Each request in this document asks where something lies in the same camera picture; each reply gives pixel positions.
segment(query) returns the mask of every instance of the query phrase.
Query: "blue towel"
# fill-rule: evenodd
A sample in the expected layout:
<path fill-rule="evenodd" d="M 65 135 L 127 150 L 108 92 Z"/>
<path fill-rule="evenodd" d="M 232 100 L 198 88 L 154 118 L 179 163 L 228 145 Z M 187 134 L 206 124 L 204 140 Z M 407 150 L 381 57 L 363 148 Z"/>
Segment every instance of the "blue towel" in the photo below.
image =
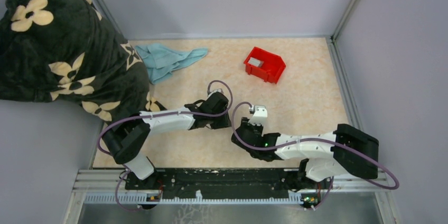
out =
<path fill-rule="evenodd" d="M 207 48 L 192 51 L 175 51 L 160 43 L 138 45 L 135 47 L 148 69 L 150 82 L 160 83 L 173 76 L 172 72 L 199 61 L 208 53 Z"/>

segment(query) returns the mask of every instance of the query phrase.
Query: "wooden table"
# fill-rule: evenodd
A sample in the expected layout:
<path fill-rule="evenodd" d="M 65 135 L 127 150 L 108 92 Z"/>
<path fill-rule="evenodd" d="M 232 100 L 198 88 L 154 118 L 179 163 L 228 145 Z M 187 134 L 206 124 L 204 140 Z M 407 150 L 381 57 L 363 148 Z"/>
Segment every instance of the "wooden table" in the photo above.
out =
<path fill-rule="evenodd" d="M 267 107 L 268 124 L 264 133 L 319 134 L 335 130 L 338 123 L 347 123 L 324 38 L 161 40 L 131 44 L 153 42 L 177 50 L 209 48 L 205 58 L 155 86 L 154 97 L 168 109 L 206 99 L 208 83 L 219 79 L 231 87 L 234 106 L 249 101 Z M 255 46 L 280 55 L 285 61 L 286 69 L 278 84 L 266 83 L 245 73 L 243 61 Z M 218 83 L 213 88 L 225 89 Z M 237 111 L 237 125 L 242 116 L 250 116 L 247 106 Z M 171 132 L 148 138 L 142 152 L 157 167 L 298 167 L 300 163 L 300 160 L 254 159 L 230 141 L 231 135 L 231 128 Z M 94 167 L 118 166 L 112 157 L 97 153 Z"/>

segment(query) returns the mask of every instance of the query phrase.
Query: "red plastic bin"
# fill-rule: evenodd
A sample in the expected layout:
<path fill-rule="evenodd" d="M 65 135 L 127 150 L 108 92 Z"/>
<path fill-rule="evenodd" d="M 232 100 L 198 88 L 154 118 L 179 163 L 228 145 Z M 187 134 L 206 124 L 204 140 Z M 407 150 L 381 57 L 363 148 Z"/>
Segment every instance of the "red plastic bin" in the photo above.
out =
<path fill-rule="evenodd" d="M 254 66 L 249 63 L 250 58 L 259 60 L 263 64 L 261 65 L 261 67 Z M 246 65 L 246 72 L 249 75 L 252 74 L 263 79 L 265 82 L 275 84 L 277 84 L 278 79 L 286 68 L 286 64 L 283 61 L 282 57 L 262 50 L 258 47 L 254 47 L 254 49 L 250 52 L 249 56 L 247 56 L 246 60 L 244 61 L 244 64 Z"/>

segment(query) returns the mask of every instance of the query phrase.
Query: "floral blanket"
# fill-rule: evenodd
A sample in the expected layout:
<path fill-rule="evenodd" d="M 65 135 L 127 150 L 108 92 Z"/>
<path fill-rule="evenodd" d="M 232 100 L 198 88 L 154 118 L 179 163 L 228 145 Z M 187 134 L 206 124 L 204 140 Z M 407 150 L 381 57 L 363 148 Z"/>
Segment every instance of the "floral blanket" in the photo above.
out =
<path fill-rule="evenodd" d="M 0 20 L 0 99 L 67 100 L 113 122 L 164 107 L 145 65 L 92 0 L 6 0 Z"/>

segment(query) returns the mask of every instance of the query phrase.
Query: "robotic arm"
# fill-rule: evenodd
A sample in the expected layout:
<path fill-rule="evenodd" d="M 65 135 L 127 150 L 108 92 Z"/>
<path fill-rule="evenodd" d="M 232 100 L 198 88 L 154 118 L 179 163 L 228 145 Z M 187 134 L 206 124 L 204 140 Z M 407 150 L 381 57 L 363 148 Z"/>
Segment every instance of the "robotic arm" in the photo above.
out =
<path fill-rule="evenodd" d="M 103 135 L 103 141 L 117 164 L 130 169 L 140 179 L 144 180 L 154 173 L 154 165 L 140 153 L 148 136 L 174 130 L 193 130 L 210 126 L 211 129 L 230 127 L 228 113 L 217 115 L 227 109 L 229 100 L 221 89 L 209 93 L 207 100 L 198 100 L 175 110 L 159 112 L 141 111 L 136 116 L 149 118 L 124 122 L 110 129 Z"/>
<path fill-rule="evenodd" d="M 351 174 L 363 179 L 376 179 L 378 168 L 365 159 L 340 147 L 324 142 L 301 142 L 303 139 L 326 139 L 351 147 L 368 157 L 378 161 L 378 140 L 347 124 L 339 124 L 333 132 L 318 135 L 286 135 L 282 133 L 263 133 L 263 125 L 267 120 L 265 106 L 252 106 L 249 110 L 252 118 L 243 117 L 237 134 L 247 144 L 253 147 L 275 147 L 284 143 L 295 144 L 280 147 L 270 151 L 255 150 L 241 143 L 235 134 L 232 142 L 245 149 L 253 158 L 264 161 L 303 159 L 299 173 L 315 182 L 335 175 Z"/>

